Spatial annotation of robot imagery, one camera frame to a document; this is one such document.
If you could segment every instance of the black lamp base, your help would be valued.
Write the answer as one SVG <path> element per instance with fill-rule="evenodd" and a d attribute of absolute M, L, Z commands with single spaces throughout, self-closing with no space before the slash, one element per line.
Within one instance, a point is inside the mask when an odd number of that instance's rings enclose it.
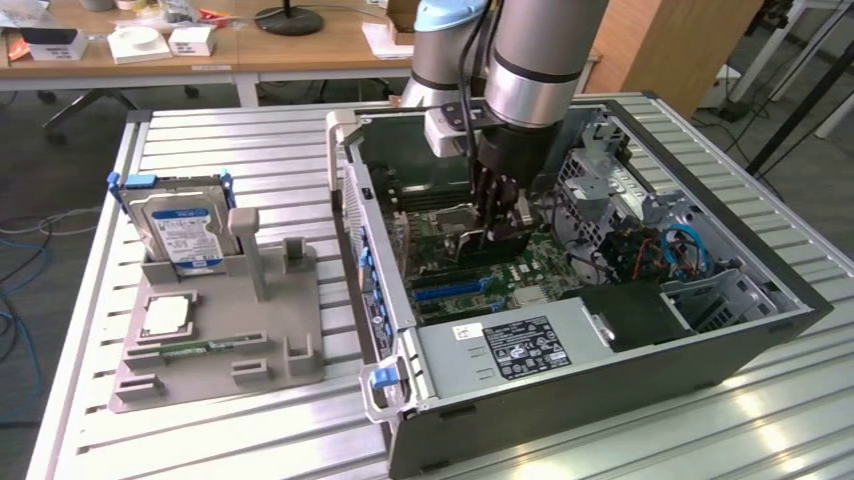
<path fill-rule="evenodd" d="M 267 8 L 258 12 L 255 16 L 263 17 L 265 15 L 270 16 L 255 20 L 255 25 L 266 32 L 277 35 L 299 37 L 323 29 L 323 17 L 305 8 L 293 7 L 290 17 L 285 16 L 282 7 Z"/>

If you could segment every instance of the slotted metal tabletop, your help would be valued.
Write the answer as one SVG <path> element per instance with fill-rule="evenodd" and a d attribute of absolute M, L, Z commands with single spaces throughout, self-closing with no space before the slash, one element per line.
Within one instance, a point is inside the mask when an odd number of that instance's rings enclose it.
<path fill-rule="evenodd" d="M 662 102 L 637 94 L 582 98 L 621 102 L 836 310 L 722 385 L 426 478 L 852 478 L 854 264 Z M 303 235 L 318 249 L 327 377 L 273 393 L 126 414 L 106 409 L 143 256 L 135 229 L 106 198 L 30 479 L 385 478 L 382 433 L 358 391 L 325 159 L 326 113 L 382 105 L 166 111 L 127 124 L 117 171 L 227 168 L 238 204 L 261 209 L 259 242 Z M 666 186 L 665 173 L 634 151 L 646 178 Z"/>

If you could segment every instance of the white box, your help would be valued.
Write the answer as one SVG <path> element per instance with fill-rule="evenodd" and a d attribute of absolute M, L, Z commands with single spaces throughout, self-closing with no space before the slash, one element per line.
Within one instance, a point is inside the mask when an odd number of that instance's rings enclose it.
<path fill-rule="evenodd" d="M 22 36 L 35 60 L 81 60 L 90 44 L 81 30 L 22 28 Z"/>
<path fill-rule="evenodd" d="M 210 27 L 177 28 L 170 37 L 170 48 L 175 55 L 210 57 L 214 44 L 214 29 Z"/>
<path fill-rule="evenodd" d="M 726 94 L 728 92 L 733 92 L 736 84 L 741 78 L 742 74 L 738 73 L 734 68 L 730 68 L 729 65 L 724 65 L 718 72 L 718 76 L 716 77 L 716 83 L 706 92 L 706 96 L 704 97 L 704 100 L 701 100 L 697 108 L 722 107 L 728 96 Z"/>
<path fill-rule="evenodd" d="M 147 60 L 159 60 L 162 58 L 173 58 L 173 52 L 170 46 L 163 39 L 163 36 L 158 33 L 157 38 L 149 41 L 145 45 L 135 45 L 123 40 L 122 30 L 117 30 L 109 37 L 107 43 L 110 43 L 110 52 L 113 53 L 113 59 L 117 64 L 145 62 Z"/>

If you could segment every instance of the wooden cabinet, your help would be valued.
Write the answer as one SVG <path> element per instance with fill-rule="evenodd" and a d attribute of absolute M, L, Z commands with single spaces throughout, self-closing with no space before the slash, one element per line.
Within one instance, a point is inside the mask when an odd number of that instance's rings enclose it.
<path fill-rule="evenodd" d="M 610 0 L 589 93 L 652 91 L 692 116 L 762 0 Z"/>

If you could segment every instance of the floor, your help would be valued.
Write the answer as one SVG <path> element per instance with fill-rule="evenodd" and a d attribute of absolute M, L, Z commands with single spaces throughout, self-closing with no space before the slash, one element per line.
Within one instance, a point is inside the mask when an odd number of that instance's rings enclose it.
<path fill-rule="evenodd" d="M 762 47 L 768 32 L 757 32 L 754 38 L 745 38 L 733 54 L 732 63 L 745 70 Z M 784 45 L 772 65 L 766 67 L 757 86 L 762 86 L 777 66 L 789 60 L 797 49 Z M 757 119 L 741 140 L 748 156 L 756 155 L 776 129 L 797 105 L 799 99 L 827 71 L 829 65 L 815 60 L 791 93 L 781 102 L 768 105 L 769 119 Z M 315 96 L 319 84 L 293 82 L 267 86 L 269 103 L 306 103 Z M 851 94 L 854 76 L 847 75 L 823 99 L 804 125 L 792 135 L 784 149 L 804 132 L 820 122 L 825 115 Z M 183 108 L 217 108 L 238 105 L 233 86 L 203 85 L 202 97 L 187 99 L 181 87 L 139 89 L 127 92 L 129 97 L 153 110 Z M 69 103 L 79 92 L 57 92 L 58 105 Z M 356 101 L 361 93 L 365 100 L 381 98 L 381 88 L 370 82 L 334 81 L 326 92 L 330 102 Z M 768 88 L 761 89 L 757 100 L 762 103 Z M 0 94 L 0 105 L 10 94 Z M 75 208 L 98 206 L 105 201 L 105 179 L 115 161 L 115 152 L 123 131 L 125 115 L 122 107 L 111 100 L 101 100 L 63 127 L 70 142 L 65 147 L 50 146 L 39 132 L 41 124 L 58 110 L 57 105 L 43 105 L 35 93 L 22 92 L 15 102 L 0 110 L 0 217 L 50 215 Z M 697 118 L 705 123 L 717 118 L 701 112 Z M 740 134 L 748 123 L 702 127 L 704 133 L 722 147 L 732 143 L 729 129 Z M 854 253 L 854 209 L 845 208 L 854 200 L 854 115 L 837 128 L 828 141 L 809 136 L 787 161 L 769 174 L 769 179 L 780 190 L 788 205 L 801 214 L 813 227 L 829 238 L 843 251 Z M 745 162 L 744 156 L 733 151 L 733 158 Z M 58 230 L 75 230 L 95 222 L 95 215 L 87 214 L 63 220 Z M 26 228 L 35 220 L 0 223 L 0 228 Z M 17 242 L 42 242 L 39 234 L 15 237 L 0 236 Z M 77 291 L 83 276 L 91 247 L 93 233 L 54 237 L 50 244 L 51 264 L 45 274 L 27 288 L 11 296 L 19 316 L 27 322 L 39 363 L 43 372 L 45 390 L 34 395 L 37 381 L 26 344 L 19 341 L 9 359 L 0 363 L 0 478 L 18 479 L 26 474 L 30 455 L 37 438 L 35 428 L 10 428 L 3 423 L 10 414 L 18 414 L 17 421 L 37 421 L 47 402 L 51 380 L 62 352 L 66 329 L 74 310 Z M 9 248 L 0 244 L 0 272 L 10 271 L 26 258 L 30 251 Z M 38 265 L 29 272 L 35 272 Z M 0 352 L 9 346 L 10 335 L 0 337 Z"/>

